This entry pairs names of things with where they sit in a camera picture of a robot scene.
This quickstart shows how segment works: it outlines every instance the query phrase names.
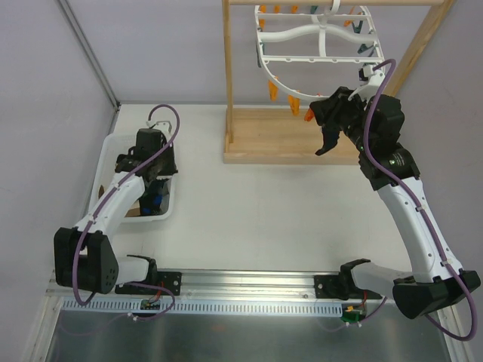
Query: metal frame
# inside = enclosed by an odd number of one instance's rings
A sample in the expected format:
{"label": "metal frame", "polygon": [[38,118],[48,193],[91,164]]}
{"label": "metal frame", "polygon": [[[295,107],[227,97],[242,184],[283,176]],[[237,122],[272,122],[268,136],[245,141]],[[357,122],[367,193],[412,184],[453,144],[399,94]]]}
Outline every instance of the metal frame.
{"label": "metal frame", "polygon": [[[160,271],[172,272],[172,269],[160,269]],[[179,307],[174,313],[184,314],[264,314],[264,315],[305,315],[334,317],[330,313],[324,315],[316,307],[339,308],[341,301],[338,299],[316,299],[314,290],[314,275],[333,275],[330,272],[308,271],[218,271],[218,270],[195,270],[182,269],[177,272],[183,273],[180,296],[177,300],[184,307]],[[94,305],[95,311],[120,312],[132,311],[140,300],[146,296],[123,296],[110,293],[105,296],[99,295]],[[166,296],[163,302],[171,301]],[[344,304],[354,304],[360,299],[350,299]],[[375,307],[380,301],[368,301],[371,307]],[[188,305],[207,305],[205,310],[201,308],[189,309]],[[209,309],[210,306],[225,305],[226,310]],[[253,313],[247,305],[259,307],[258,313]],[[59,312],[62,306],[69,310],[93,311],[92,308],[76,307],[72,299],[72,290],[59,287],[54,279],[50,280],[46,297],[43,302],[40,317],[35,325],[36,336],[32,339],[26,357],[23,360],[45,360],[51,343]],[[438,317],[445,328],[462,333],[460,319],[455,307],[445,308],[438,311]],[[468,345],[454,339],[445,337],[446,345],[453,362],[474,362]]]}
{"label": "metal frame", "polygon": [[70,6],[69,1],[68,0],[55,0],[55,1],[59,6],[60,11],[66,18],[70,28],[72,29],[72,32],[74,33],[75,38],[77,39],[78,43],[81,45],[81,48],[84,51],[84,54],[87,57],[88,62],[91,65],[92,70],[94,71],[94,74],[97,77],[97,80],[99,81],[102,89],[104,90],[104,93],[106,93],[107,98],[109,98],[109,101],[114,107],[114,110],[118,111],[120,103],[117,97],[115,96],[114,91],[112,90],[111,84],[107,80],[106,74],[104,73],[102,67],[100,66],[100,63],[96,57],[96,54],[92,50],[92,47],[89,44],[89,41],[85,36],[84,31],[82,30],[82,27],[77,20],[77,17],[75,17],[75,14],[72,10],[72,7]]}
{"label": "metal frame", "polygon": [[[272,84],[274,84],[280,91],[289,96],[293,96],[300,100],[305,100],[308,102],[313,102],[316,100],[326,99],[329,96],[327,94],[305,94],[296,89],[292,89],[286,86],[282,81],[275,76],[269,69],[269,64],[271,62],[304,62],[304,63],[354,63],[354,64],[371,64],[373,66],[382,63],[384,61],[384,55],[381,50],[380,41],[377,37],[376,27],[374,21],[372,20],[371,12],[365,6],[361,6],[360,10],[364,15],[352,15],[352,14],[268,14],[260,12],[260,6],[255,6],[255,23],[257,24],[257,55],[259,57],[259,65],[265,73],[266,77]],[[260,21],[265,20],[306,20],[307,24],[304,26],[298,26],[284,32],[264,32],[260,27]],[[340,26],[335,26],[333,24],[327,24],[329,20],[341,21],[341,20],[363,20],[368,23],[369,33],[368,34],[355,34],[342,30]],[[371,44],[370,48],[373,48],[375,57],[360,56],[360,57],[329,57],[326,54],[325,36],[329,33],[339,33],[340,37],[346,36],[344,39],[346,41],[352,41],[354,43],[363,43],[364,40],[367,44]],[[271,42],[277,41],[287,41],[288,39],[298,38],[306,34],[318,34],[318,52],[319,55],[314,57],[313,55],[306,56],[293,56],[293,55],[268,55],[265,52],[265,45]]]}

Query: wooden post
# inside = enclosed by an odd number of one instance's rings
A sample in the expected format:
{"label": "wooden post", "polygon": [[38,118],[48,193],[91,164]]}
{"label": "wooden post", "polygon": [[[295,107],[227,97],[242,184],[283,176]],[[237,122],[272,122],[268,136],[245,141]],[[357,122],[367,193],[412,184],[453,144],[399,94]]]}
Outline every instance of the wooden post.
{"label": "wooden post", "polygon": [[398,68],[392,75],[392,78],[384,91],[385,94],[395,97],[399,92],[399,89],[401,89],[406,78],[413,70],[417,60],[420,59],[424,48],[428,45],[432,36],[436,33],[436,30],[438,30],[439,25],[446,17],[446,14],[451,9],[453,3],[454,0],[445,0],[442,5],[432,6],[429,9],[428,14],[421,23],[420,28],[417,30],[412,42],[409,44],[405,55],[399,62]]}
{"label": "wooden post", "polygon": [[225,41],[226,76],[226,134],[228,142],[233,143],[233,75],[232,75],[232,27],[229,18],[229,0],[223,2],[223,39]]}

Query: orange clothespin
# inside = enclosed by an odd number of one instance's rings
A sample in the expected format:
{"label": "orange clothespin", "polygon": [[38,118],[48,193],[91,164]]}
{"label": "orange clothespin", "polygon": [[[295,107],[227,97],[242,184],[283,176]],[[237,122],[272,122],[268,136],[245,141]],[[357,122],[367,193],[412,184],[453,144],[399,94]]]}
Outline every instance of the orange clothespin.
{"label": "orange clothespin", "polygon": [[307,113],[303,116],[303,120],[310,122],[314,117],[315,117],[314,112],[311,109],[309,109],[307,110]]}
{"label": "orange clothespin", "polygon": [[[258,11],[260,13],[264,13],[265,14],[266,13],[266,5],[260,5],[260,7],[258,8]],[[265,19],[259,19],[258,20],[258,23],[260,25],[260,28],[262,28],[262,30],[263,30],[263,28],[265,27]]]}
{"label": "orange clothespin", "polygon": [[278,88],[271,81],[269,81],[269,92],[270,92],[270,100],[272,102],[275,102],[278,96]]}
{"label": "orange clothespin", "polygon": [[[350,9],[350,12],[349,14],[354,14],[354,10],[355,10],[355,6],[352,6],[352,8]],[[346,20],[344,21],[344,26],[347,27],[349,26],[350,24],[354,23],[354,20]]]}
{"label": "orange clothespin", "polygon": [[294,96],[288,96],[288,103],[290,104],[290,109],[292,110],[292,115],[299,115],[300,110],[300,100]]}

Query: metal sheet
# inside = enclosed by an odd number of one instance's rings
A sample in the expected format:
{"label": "metal sheet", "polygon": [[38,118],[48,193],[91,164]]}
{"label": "metal sheet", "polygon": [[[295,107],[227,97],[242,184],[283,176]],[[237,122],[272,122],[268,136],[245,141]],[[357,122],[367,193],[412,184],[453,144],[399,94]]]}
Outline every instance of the metal sheet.
{"label": "metal sheet", "polygon": [[[93,330],[116,314],[63,311],[63,326]],[[394,305],[362,328],[327,333],[336,318],[167,314],[149,323],[120,319],[92,336],[57,332],[47,361],[450,361],[426,320],[405,319]]]}

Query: wire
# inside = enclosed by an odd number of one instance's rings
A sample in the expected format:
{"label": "wire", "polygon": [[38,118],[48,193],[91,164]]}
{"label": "wire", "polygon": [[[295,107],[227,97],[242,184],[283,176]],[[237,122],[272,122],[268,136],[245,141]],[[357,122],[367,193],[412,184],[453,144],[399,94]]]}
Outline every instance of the wire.
{"label": "wire", "polygon": [[126,283],[127,285],[131,285],[133,287],[141,287],[141,288],[149,288],[149,289],[157,289],[159,291],[163,291],[165,292],[166,294],[168,294],[172,301],[171,301],[171,304],[166,307],[166,309],[156,313],[155,315],[153,315],[152,317],[140,317],[140,316],[136,316],[134,317],[134,320],[135,321],[153,321],[155,319],[158,319],[160,318],[162,315],[168,313],[168,311],[170,311],[173,307],[174,307],[174,303],[176,302],[176,299],[174,298],[174,294],[169,290],[169,289],[166,289],[164,287],[157,287],[155,285],[147,285],[147,284],[142,284],[142,283]]}
{"label": "wire", "polygon": [[458,341],[462,341],[462,342],[469,341],[469,340],[473,339],[473,337],[475,337],[476,330],[478,329],[478,315],[476,313],[475,300],[473,299],[473,297],[472,297],[471,293],[469,292],[468,288],[466,287],[466,285],[463,283],[463,280],[461,279],[461,277],[455,272],[455,270],[451,266],[451,264],[449,264],[448,258],[446,257],[445,250],[444,250],[443,246],[441,245],[441,241],[439,240],[438,233],[436,232],[435,227],[432,224],[431,219],[429,218],[427,212],[422,208],[422,204],[420,203],[417,196],[412,192],[412,190],[409,188],[409,186],[404,183],[404,181],[402,179],[399,179],[399,177],[397,177],[394,173],[387,170],[386,168],[384,168],[384,166],[382,164],[377,162],[377,160],[374,158],[374,156],[372,155],[371,150],[369,148],[369,132],[371,130],[372,118],[374,116],[374,112],[376,111],[377,104],[379,102],[380,96],[383,93],[384,88],[386,87],[387,83],[391,79],[391,76],[394,72],[395,60],[394,59],[385,60],[384,62],[382,62],[381,64],[378,64],[377,66],[375,66],[373,68],[373,70],[378,70],[379,68],[382,68],[383,66],[385,66],[387,64],[390,64],[391,66],[389,68],[389,71],[387,72],[386,77],[384,78],[383,82],[379,86],[379,89],[377,90],[376,95],[372,99],[372,104],[371,104],[371,107],[369,108],[368,116],[367,116],[366,121],[365,121],[364,138],[363,138],[365,154],[368,157],[369,161],[378,170],[380,170],[382,173],[384,173],[385,175],[387,175],[388,177],[390,177],[391,179],[396,181],[396,183],[398,183],[398,185],[401,186],[407,192],[407,194],[411,197],[413,202],[416,204],[416,207],[419,209],[419,212],[420,212],[422,218],[424,219],[424,222],[426,223],[426,225],[428,227],[429,233],[431,234],[432,239],[435,242],[435,246],[436,246],[436,249],[438,250],[438,253],[439,253],[439,256],[441,257],[441,260],[445,264],[446,269],[449,271],[449,273],[456,280],[456,282],[460,286],[461,290],[465,294],[466,299],[468,300],[469,310],[471,312],[471,319],[472,319],[471,329],[469,330],[469,333],[468,333],[467,336],[457,336],[456,334],[453,334],[449,330],[446,330],[441,324],[436,322],[431,316],[426,315],[426,317],[440,331],[442,331],[444,334],[450,336],[451,338],[454,338],[454,339],[456,339]]}
{"label": "wire", "polygon": [[344,328],[347,328],[347,327],[352,327],[352,326],[361,326],[362,324],[365,324],[369,319],[371,319],[374,315],[376,315],[377,313],[379,313],[379,311],[383,308],[383,306],[386,304],[387,302],[387,296],[384,297],[383,301],[377,306],[377,308],[372,312],[370,313],[366,318],[364,318],[362,321],[360,322],[356,322],[356,323],[345,323],[343,324],[342,326],[339,326],[337,328],[334,328],[332,330],[322,326],[321,324],[318,324],[325,332],[329,332],[329,333],[334,333],[334,332],[338,332],[340,330],[343,330]]}
{"label": "wire", "polygon": [[[150,164],[152,161],[154,161],[157,157],[159,157],[161,153],[163,153],[166,149],[168,149],[173,144],[174,139],[178,135],[178,131],[180,130],[180,115],[178,114],[178,112],[176,111],[176,109],[174,109],[172,106],[169,106],[168,104],[159,104],[159,105],[157,105],[149,113],[148,120],[151,121],[152,114],[154,113],[154,111],[156,109],[159,109],[159,108],[168,108],[176,116],[176,129],[174,130],[173,136],[171,136],[171,138],[169,139],[169,141],[167,141],[166,144],[164,146],[162,146],[162,148],[159,151],[157,151],[153,156],[151,156],[150,158],[148,158],[147,160],[145,160],[142,164],[140,164],[139,166],[135,167],[131,172],[129,172],[126,176],[124,176],[121,179],[121,181],[119,181],[119,184],[118,184],[119,186],[122,185],[123,183],[125,183],[126,181],[128,181],[128,179],[131,178],[137,171],[141,170],[142,168],[144,168],[145,166],[147,166],[148,164]],[[72,264],[72,289],[73,289],[73,292],[74,292],[74,297],[75,297],[76,302],[79,305],[82,305],[82,306],[89,304],[89,302],[92,300],[92,298],[94,298],[94,296],[96,295],[96,293],[95,292],[92,292],[92,294],[85,301],[82,300],[82,298],[81,298],[81,296],[79,294],[79,291],[78,291],[78,281],[77,281],[77,279],[78,279],[77,269],[78,269],[78,260],[79,260],[79,257],[80,257],[80,252],[81,252],[82,246],[84,244],[85,237],[87,236],[87,234],[88,234],[91,226],[94,224],[95,219],[99,216],[100,211],[107,204],[107,201],[109,201],[109,199],[117,191],[118,191],[117,188],[112,188],[111,191],[109,191],[109,193],[99,203],[99,206],[97,207],[97,209],[92,213],[92,220],[90,220],[87,223],[87,225],[85,226],[85,228],[82,231],[81,236],[80,236],[80,238],[78,240],[77,247],[75,248],[75,252],[74,252],[74,262]]]}
{"label": "wire", "polygon": [[[161,286],[164,287],[165,286],[165,283],[164,281],[161,282]],[[157,301],[159,301],[159,297],[161,296],[161,291],[159,290],[157,292],[157,294],[155,294],[154,296],[152,296],[151,298],[148,299],[148,303],[149,304],[153,304],[153,303],[156,303]]]}
{"label": "wire", "polygon": [[367,300],[368,300],[368,292],[367,292],[367,290],[364,290],[364,300],[356,308],[364,307],[364,309],[365,309],[365,303],[367,302]]}

